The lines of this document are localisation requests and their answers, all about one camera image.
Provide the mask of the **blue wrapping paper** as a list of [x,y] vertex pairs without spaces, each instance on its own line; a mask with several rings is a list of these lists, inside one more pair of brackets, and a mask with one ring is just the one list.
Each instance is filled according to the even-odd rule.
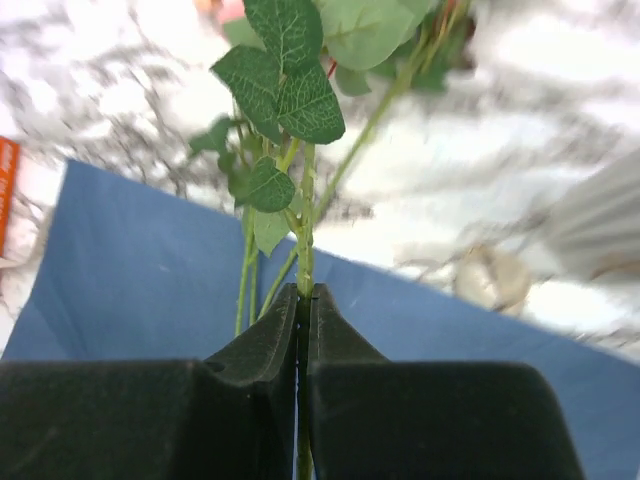
[[[204,358],[234,335],[239,222],[80,162],[68,165],[8,360]],[[635,364],[424,285],[315,256],[343,316],[392,360],[508,360],[551,383],[590,479],[639,469]]]

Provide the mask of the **pink flower bouquet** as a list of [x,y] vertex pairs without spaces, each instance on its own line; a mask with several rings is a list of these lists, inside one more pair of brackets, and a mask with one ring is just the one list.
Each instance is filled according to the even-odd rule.
[[[191,138],[189,153],[213,152],[242,211],[244,253],[236,326],[262,317],[258,259],[288,235],[286,268],[298,273],[304,146],[329,145],[346,131],[341,96],[366,95],[370,76],[389,87],[348,157],[354,158],[394,100],[410,89],[437,92],[449,72],[470,66],[475,30],[467,1],[247,1],[227,23],[230,50],[211,68],[234,111]],[[340,176],[314,193],[313,229]]]

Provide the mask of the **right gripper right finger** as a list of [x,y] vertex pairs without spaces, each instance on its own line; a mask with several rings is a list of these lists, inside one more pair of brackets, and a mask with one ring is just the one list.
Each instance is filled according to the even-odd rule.
[[318,478],[580,479],[559,402],[513,362],[393,362],[317,285],[308,344]]

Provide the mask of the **single green flower stem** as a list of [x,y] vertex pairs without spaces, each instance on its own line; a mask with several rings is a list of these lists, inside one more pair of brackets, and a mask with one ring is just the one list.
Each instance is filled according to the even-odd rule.
[[296,307],[297,319],[297,360],[298,360],[298,393],[297,393],[297,460],[296,479],[310,480],[313,473],[313,460],[309,434],[308,406],[308,344],[311,299],[314,288],[312,278],[314,268],[313,256],[313,211],[314,211],[314,176],[315,146],[304,146],[304,170],[301,180],[302,208],[301,227],[297,237],[298,273]]

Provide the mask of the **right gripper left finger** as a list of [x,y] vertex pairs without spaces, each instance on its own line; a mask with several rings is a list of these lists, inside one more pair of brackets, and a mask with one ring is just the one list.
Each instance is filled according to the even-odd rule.
[[205,360],[6,362],[5,479],[289,479],[296,303]]

